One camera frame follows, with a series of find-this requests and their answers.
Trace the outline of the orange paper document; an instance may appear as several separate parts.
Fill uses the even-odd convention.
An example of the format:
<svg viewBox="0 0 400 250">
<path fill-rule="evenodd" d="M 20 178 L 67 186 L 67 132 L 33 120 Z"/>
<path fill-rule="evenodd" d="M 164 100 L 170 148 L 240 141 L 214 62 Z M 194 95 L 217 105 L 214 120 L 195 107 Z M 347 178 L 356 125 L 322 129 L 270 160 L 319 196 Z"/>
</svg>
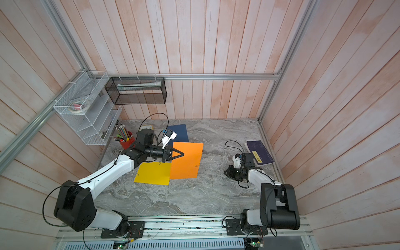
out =
<svg viewBox="0 0 400 250">
<path fill-rule="evenodd" d="M 173 143 L 173 148 L 183 152 L 184 156 L 171 162 L 171 180 L 197 178 L 203 154 L 203 145 L 203 143 Z"/>
</svg>

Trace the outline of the blue paper document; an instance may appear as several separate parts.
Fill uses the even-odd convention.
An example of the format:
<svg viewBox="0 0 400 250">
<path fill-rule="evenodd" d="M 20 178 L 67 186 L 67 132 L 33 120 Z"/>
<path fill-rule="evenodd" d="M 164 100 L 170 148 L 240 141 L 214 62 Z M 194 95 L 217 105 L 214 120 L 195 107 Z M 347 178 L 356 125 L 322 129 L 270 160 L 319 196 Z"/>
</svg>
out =
<svg viewBox="0 0 400 250">
<path fill-rule="evenodd" d="M 167 129 L 166 135 L 169 135 L 169 130 L 175 132 L 177 136 L 174 139 L 171 139 L 168 142 L 169 146 L 173 146 L 174 142 L 189 142 L 189 137 L 187 135 L 187 129 L 186 129 L 186 124 L 182 125 L 174 125 L 170 126 Z"/>
</svg>

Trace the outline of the yellow paper document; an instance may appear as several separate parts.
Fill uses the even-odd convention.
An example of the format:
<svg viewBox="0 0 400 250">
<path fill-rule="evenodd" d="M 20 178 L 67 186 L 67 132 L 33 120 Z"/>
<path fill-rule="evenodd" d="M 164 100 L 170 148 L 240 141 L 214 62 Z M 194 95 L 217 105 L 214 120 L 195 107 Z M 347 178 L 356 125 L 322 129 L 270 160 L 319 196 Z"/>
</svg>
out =
<svg viewBox="0 0 400 250">
<path fill-rule="evenodd" d="M 171 163 L 142 163 L 136 174 L 134 182 L 155 185 L 169 185 L 170 170 Z"/>
</svg>

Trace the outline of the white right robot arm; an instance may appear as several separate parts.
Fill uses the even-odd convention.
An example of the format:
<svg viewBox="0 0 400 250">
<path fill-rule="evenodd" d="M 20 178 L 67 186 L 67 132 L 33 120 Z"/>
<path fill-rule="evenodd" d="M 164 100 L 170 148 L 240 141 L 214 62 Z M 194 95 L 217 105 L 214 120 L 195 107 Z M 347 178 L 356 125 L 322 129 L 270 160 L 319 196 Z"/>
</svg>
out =
<svg viewBox="0 0 400 250">
<path fill-rule="evenodd" d="M 235 154 L 224 175 L 238 183 L 245 181 L 260 190 L 259 209 L 245 209 L 237 220 L 243 231 L 254 229 L 298 230 L 301 225 L 294 187 L 282 184 L 254 163 L 251 153 Z"/>
</svg>

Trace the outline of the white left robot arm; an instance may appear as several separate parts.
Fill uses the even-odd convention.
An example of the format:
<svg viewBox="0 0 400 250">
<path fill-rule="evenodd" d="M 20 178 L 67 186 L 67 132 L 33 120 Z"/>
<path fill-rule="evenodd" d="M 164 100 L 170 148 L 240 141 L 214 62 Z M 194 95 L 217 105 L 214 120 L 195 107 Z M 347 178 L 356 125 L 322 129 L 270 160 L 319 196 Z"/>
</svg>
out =
<svg viewBox="0 0 400 250">
<path fill-rule="evenodd" d="M 168 143 L 177 134 L 167 129 L 159 145 L 153 143 L 154 136 L 151 129 L 140 130 L 136 140 L 108 165 L 76 182 L 68 180 L 63 183 L 54 216 L 77 232 L 91 227 L 109 230 L 120 238 L 126 236 L 130 227 L 128 217 L 117 211 L 97 209 L 94 200 L 114 181 L 139 167 L 149 157 L 160 158 L 162 162 L 175 159 L 175 149 Z"/>
</svg>

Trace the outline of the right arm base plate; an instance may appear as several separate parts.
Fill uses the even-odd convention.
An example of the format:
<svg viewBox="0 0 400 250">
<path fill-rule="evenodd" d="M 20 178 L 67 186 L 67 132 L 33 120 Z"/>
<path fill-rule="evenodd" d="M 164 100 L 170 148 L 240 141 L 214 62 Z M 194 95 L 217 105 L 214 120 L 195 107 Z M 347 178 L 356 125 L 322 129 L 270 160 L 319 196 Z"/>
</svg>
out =
<svg viewBox="0 0 400 250">
<path fill-rule="evenodd" d="M 222 227 L 226 229 L 229 236 L 237 235 L 267 235 L 268 229 L 262 226 L 246 225 L 241 219 L 226 216 L 221 221 Z"/>
</svg>

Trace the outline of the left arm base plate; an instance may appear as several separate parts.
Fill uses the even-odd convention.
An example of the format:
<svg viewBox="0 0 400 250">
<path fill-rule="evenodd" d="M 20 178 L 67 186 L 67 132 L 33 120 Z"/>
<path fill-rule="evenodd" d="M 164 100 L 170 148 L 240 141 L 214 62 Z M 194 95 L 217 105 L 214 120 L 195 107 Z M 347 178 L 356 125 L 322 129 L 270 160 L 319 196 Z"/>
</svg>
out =
<svg viewBox="0 0 400 250">
<path fill-rule="evenodd" d="M 116 230 L 103 229 L 101 239 L 112 238 L 141 238 L 145 228 L 145 221 L 123 221 Z"/>
</svg>

